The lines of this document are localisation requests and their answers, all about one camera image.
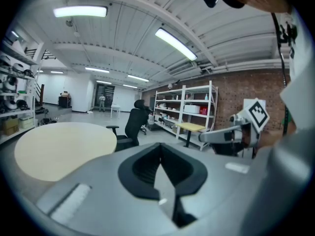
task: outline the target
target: white table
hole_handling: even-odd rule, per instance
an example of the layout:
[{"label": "white table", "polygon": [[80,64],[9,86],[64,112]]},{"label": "white table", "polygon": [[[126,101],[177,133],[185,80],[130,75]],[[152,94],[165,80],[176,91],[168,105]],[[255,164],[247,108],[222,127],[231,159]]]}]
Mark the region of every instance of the white table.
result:
[{"label": "white table", "polygon": [[120,116],[120,106],[117,105],[117,104],[112,104],[112,106],[110,108],[110,118],[112,117],[113,110],[115,110],[115,109],[116,109],[116,111],[118,113],[118,118],[119,118],[119,116]]},{"label": "white table", "polygon": [[117,139],[112,130],[81,122],[59,122],[23,135],[14,150],[15,160],[27,175],[58,181],[86,162],[111,154]]}]

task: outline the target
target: white shelving unit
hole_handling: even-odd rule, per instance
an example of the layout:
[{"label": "white shelving unit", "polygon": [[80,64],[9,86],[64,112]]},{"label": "white shelving unit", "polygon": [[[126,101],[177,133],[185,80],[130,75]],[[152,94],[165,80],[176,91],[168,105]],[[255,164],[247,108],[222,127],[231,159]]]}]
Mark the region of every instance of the white shelving unit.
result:
[{"label": "white shelving unit", "polygon": [[[37,64],[33,59],[31,59],[30,57],[27,57],[24,53],[21,53],[15,50],[12,46],[10,46],[9,44],[5,42],[2,42],[1,51],[7,54],[9,57],[17,59],[22,64],[24,63],[27,65],[30,65],[31,66],[30,70],[32,70],[34,74],[36,70],[40,70],[39,64]],[[18,115],[19,118],[23,116],[33,117],[33,125],[30,127],[27,127],[27,128],[19,127],[19,131],[10,136],[6,136],[3,134],[3,132],[1,132],[0,144],[2,144],[17,135],[20,135],[32,128],[35,128],[35,98],[34,97],[35,97],[35,86],[37,83],[38,76],[36,76],[36,78],[25,76],[21,73],[13,71],[11,67],[9,66],[1,66],[0,74],[16,77],[16,78],[27,81],[26,88],[25,88],[25,91],[27,91],[27,93],[17,94],[17,93],[8,93],[8,92],[0,91],[0,97],[3,97],[3,96],[23,97],[23,99],[28,103],[28,106],[30,107],[30,110],[25,110],[25,111],[16,110],[16,111],[0,114],[0,118],[7,118],[9,116],[15,116],[15,115]]]},{"label": "white shelving unit", "polygon": [[[207,93],[208,94],[208,100],[205,99],[195,99],[197,94],[199,93]],[[189,99],[185,99],[185,95],[188,94],[190,95]],[[175,97],[176,95],[181,95],[181,99],[174,100],[174,99],[160,99],[161,97],[168,97],[172,96]],[[155,100],[155,120],[158,118],[162,118],[162,115],[159,113],[161,111],[163,112],[174,112],[178,113],[178,119],[164,119],[165,121],[171,122],[171,123],[181,123],[183,122],[183,115],[188,115],[188,122],[191,122],[191,116],[197,116],[197,117],[202,117],[205,118],[205,129],[202,130],[202,132],[206,131],[212,131],[214,129],[214,123],[215,123],[215,118],[217,114],[217,102],[218,102],[218,87],[214,87],[212,85],[212,81],[209,81],[208,85],[205,86],[199,86],[199,87],[192,87],[192,88],[186,88],[186,86],[183,86],[181,89],[175,89],[175,90],[170,90],[170,91],[164,91],[164,92],[156,92],[156,100]],[[177,110],[168,109],[168,108],[160,108],[157,107],[157,105],[160,105],[162,103],[166,103],[166,106],[168,103],[173,103],[173,104],[178,104]],[[204,105],[208,107],[208,113],[207,115],[202,115],[202,114],[194,114],[194,113],[187,113],[184,112],[184,106],[186,104],[196,104],[196,105]],[[210,109],[211,106],[213,106],[213,113],[211,113]],[[212,119],[212,124],[211,127],[209,128],[209,120]],[[164,130],[174,134],[176,136],[176,139],[182,138],[187,140],[187,134],[180,134],[180,128],[177,127],[177,132],[175,133],[170,127],[167,127],[165,125],[160,124],[159,122],[156,122],[158,126],[163,128]],[[207,146],[207,143],[202,143],[198,140],[198,135],[199,133],[192,133],[190,137],[190,142],[200,146],[200,150],[202,150],[205,146]]]}]

